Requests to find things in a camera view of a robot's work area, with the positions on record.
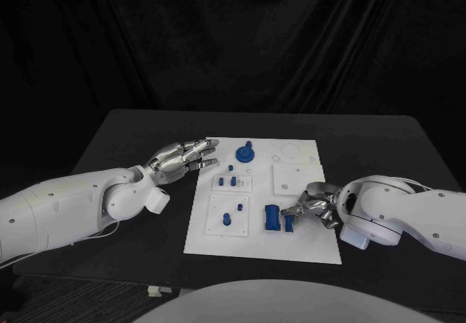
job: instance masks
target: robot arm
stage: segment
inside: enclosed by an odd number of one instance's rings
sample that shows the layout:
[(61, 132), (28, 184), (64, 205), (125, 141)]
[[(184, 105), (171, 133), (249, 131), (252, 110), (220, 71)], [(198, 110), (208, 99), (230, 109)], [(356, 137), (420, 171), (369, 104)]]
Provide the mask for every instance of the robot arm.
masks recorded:
[(396, 246), (406, 231), (429, 249), (466, 260), (465, 193), (432, 189), (416, 193), (403, 179), (370, 176), (343, 189), (312, 183), (304, 195), (308, 202), (283, 214), (312, 214), (327, 228), (344, 223), (341, 239), (360, 249), (370, 240)]
[(159, 214), (171, 200), (159, 186), (217, 164), (203, 160), (217, 145), (217, 140), (177, 143), (145, 166), (48, 180), (0, 200), (0, 262), (81, 241), (145, 207)]

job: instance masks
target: blue object in robot hand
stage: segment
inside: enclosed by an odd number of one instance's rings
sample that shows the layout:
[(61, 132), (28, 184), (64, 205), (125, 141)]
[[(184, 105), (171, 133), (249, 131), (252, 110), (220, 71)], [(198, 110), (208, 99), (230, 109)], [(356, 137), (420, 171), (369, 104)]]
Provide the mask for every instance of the blue object in robot hand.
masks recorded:
[(224, 214), (224, 224), (226, 225), (230, 225), (231, 224), (231, 218), (230, 218), (230, 214), (229, 213)]
[(285, 231), (294, 232), (294, 216), (292, 215), (285, 216)]
[(243, 163), (249, 163), (255, 159), (253, 143), (247, 141), (246, 146), (237, 150), (237, 159)]
[(281, 208), (278, 205), (266, 205), (266, 230), (281, 231)]

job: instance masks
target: white mounting plate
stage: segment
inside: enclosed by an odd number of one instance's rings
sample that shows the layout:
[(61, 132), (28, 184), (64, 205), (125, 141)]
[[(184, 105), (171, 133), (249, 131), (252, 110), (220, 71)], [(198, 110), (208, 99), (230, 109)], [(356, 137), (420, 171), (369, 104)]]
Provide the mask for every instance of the white mounting plate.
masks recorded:
[[(221, 141), (217, 151), (204, 159), (217, 158), (219, 166), (201, 169), (193, 217), (187, 236), (185, 253), (210, 254), (246, 258), (324, 262), (341, 264), (338, 239), (335, 231), (328, 230), (317, 217), (307, 217), (295, 225), (295, 232), (285, 233), (283, 216), (282, 231), (270, 234), (265, 230), (265, 206), (276, 204), (282, 209), (296, 205), (296, 196), (275, 195), (275, 164), (319, 165), (319, 152), (315, 140), (253, 139), (253, 138), (208, 138)], [(255, 159), (249, 163), (237, 160), (237, 149), (253, 142)], [(210, 214), (213, 181), (216, 175), (252, 176), (252, 192), (221, 192), (229, 196), (244, 195), (249, 203), (249, 236), (221, 236), (207, 234), (207, 217)]]
[[(220, 185), (220, 179), (224, 178), (224, 185)], [(252, 192), (253, 191), (253, 177), (250, 176), (236, 176), (237, 185), (231, 186), (233, 175), (216, 175), (213, 190), (223, 190), (229, 192)]]
[(311, 182), (325, 182), (322, 165), (275, 164), (275, 194), (301, 197)]
[[(224, 224), (224, 214), (230, 214), (231, 224)], [(243, 195), (211, 195), (207, 215), (207, 234), (249, 236), (250, 197)]]

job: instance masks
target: black table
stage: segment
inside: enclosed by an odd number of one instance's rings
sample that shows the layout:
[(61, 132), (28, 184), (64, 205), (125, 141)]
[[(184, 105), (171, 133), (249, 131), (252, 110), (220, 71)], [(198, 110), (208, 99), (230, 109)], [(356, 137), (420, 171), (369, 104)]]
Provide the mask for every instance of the black table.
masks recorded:
[[(206, 137), (317, 139), (330, 182), (344, 185), (383, 174), (461, 190), (420, 124), (408, 116), (116, 110), (74, 174), (141, 165), (165, 145)], [(415, 308), (466, 312), (466, 262), (428, 250), (408, 234), (397, 247), (371, 242), (360, 250), (340, 241), (343, 265), (184, 254), (197, 181), (193, 172), (165, 187), (171, 203), (164, 214), (145, 210), (116, 234), (31, 257), (17, 264), (17, 273), (190, 289), (246, 279), (295, 279)]]

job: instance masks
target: robotic hand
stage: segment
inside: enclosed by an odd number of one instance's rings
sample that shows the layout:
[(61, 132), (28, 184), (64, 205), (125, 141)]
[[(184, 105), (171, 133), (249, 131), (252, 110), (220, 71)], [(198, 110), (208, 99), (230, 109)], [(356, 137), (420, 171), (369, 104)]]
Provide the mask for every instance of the robotic hand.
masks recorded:
[(159, 188), (217, 159), (219, 140), (175, 143), (148, 164), (48, 180), (0, 200), (0, 262), (73, 244), (146, 207), (161, 214), (171, 197)]
[[(416, 193), (409, 184), (425, 192)], [(433, 190), (405, 178), (370, 176), (344, 188), (311, 183), (298, 205), (282, 215), (315, 215), (330, 229), (344, 223), (341, 239), (363, 250), (370, 240), (396, 246), (406, 231), (431, 250), (466, 260), (465, 202), (465, 193)]]

